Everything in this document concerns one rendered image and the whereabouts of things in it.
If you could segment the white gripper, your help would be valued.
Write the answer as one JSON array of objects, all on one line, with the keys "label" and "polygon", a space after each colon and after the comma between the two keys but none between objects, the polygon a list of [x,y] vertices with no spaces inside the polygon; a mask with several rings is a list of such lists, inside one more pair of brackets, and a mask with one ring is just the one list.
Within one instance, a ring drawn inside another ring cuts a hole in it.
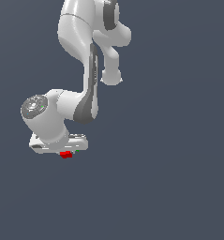
[{"label": "white gripper", "polygon": [[33,133],[29,142],[29,147],[36,153],[56,153],[69,151],[75,153],[76,150],[86,150],[88,148],[88,141],[84,134],[70,134],[68,136],[68,142],[64,146],[60,146],[57,149],[51,149],[50,146],[43,143],[40,138]]}]

